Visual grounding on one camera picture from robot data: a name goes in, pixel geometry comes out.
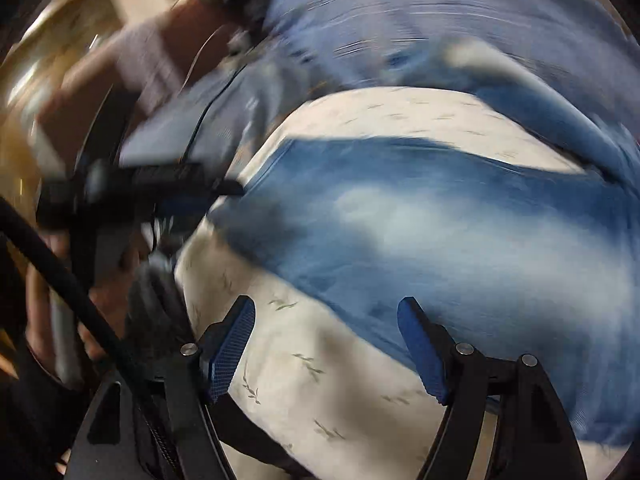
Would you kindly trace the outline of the person's left hand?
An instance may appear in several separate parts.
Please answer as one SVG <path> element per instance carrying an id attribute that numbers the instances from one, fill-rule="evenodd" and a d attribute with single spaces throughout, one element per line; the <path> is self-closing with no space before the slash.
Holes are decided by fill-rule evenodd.
<path id="1" fill-rule="evenodd" d="M 90 300 L 119 338 L 125 335 L 129 289 L 137 268 L 148 255 L 149 246 L 143 235 L 131 235 L 115 270 L 90 289 Z M 67 378 L 63 363 L 70 358 L 75 342 L 93 361 L 105 356 L 96 338 L 84 324 L 74 321 L 73 312 L 34 266 L 26 272 L 26 312 L 26 341 L 38 363 L 54 378 Z"/>

